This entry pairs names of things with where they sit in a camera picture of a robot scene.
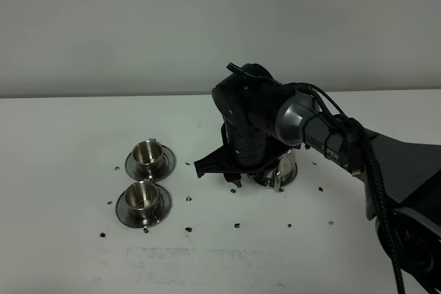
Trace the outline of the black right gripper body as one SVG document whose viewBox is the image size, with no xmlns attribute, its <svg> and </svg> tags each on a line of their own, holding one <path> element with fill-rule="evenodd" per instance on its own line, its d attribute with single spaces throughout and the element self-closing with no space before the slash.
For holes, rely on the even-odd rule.
<svg viewBox="0 0 441 294">
<path fill-rule="evenodd" d="M 242 187 L 243 174 L 255 175 L 276 168 L 286 145 L 256 128 L 239 129 L 225 121 L 220 129 L 223 145 L 194 162 L 196 175 L 223 174 Z"/>
</svg>

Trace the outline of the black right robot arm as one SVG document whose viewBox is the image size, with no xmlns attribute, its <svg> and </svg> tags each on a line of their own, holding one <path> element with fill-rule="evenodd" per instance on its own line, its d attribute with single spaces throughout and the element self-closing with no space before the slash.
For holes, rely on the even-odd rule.
<svg viewBox="0 0 441 294">
<path fill-rule="evenodd" d="M 229 76 L 213 90 L 223 116 L 223 144 L 194 165 L 198 176 L 223 174 L 236 185 L 244 174 L 275 169 L 293 148 L 311 147 L 366 182 L 369 139 L 384 185 L 400 264 L 440 282 L 440 147 L 405 143 L 358 127 L 332 114 L 307 83 L 282 84 L 261 65 L 228 65 Z"/>
</svg>

